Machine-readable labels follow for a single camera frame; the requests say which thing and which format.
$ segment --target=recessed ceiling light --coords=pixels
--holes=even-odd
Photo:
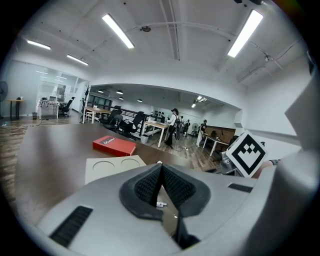
[[[117,36],[125,43],[125,45],[131,49],[134,48],[134,44],[127,37],[125,32],[121,29],[121,27],[117,24],[117,22],[112,18],[110,14],[107,14],[102,17],[102,19],[109,25],[109,27],[117,34]]]
[[[30,41],[30,40],[27,40],[27,43],[30,44],[30,45],[42,47],[42,48],[47,49],[47,50],[51,50],[50,46],[42,44],[42,43],[38,43],[38,42]]]
[[[80,63],[82,63],[82,64],[84,64],[84,65],[86,65],[86,66],[89,65],[88,63],[82,61],[81,59],[75,58],[75,57],[73,57],[73,56],[71,56],[71,55],[67,55],[67,57],[70,58],[70,59],[72,59],[72,60],[74,60],[74,61],[76,61],[76,62],[80,62]]]
[[[244,27],[242,28],[240,34],[236,38],[233,46],[231,47],[230,51],[228,52],[228,55],[231,57],[236,57],[237,54],[240,52],[242,47],[246,44],[246,42],[249,40],[253,32],[258,27],[259,23],[263,19],[263,16],[255,11],[252,10],[249,18],[246,20]]]

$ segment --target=person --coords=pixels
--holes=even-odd
[[[203,123],[200,125],[199,128],[198,138],[196,140],[196,145],[198,146],[198,148],[200,147],[200,142],[202,141],[202,136],[204,135],[206,128],[207,120],[203,120]]]
[[[170,148],[173,148],[172,147],[172,135],[174,134],[174,131],[176,130],[175,122],[178,119],[179,111],[176,108],[174,108],[171,111],[172,111],[172,116],[171,116],[170,120],[167,120],[167,123],[170,124],[169,136],[168,136],[168,139],[164,143],[167,144]]]

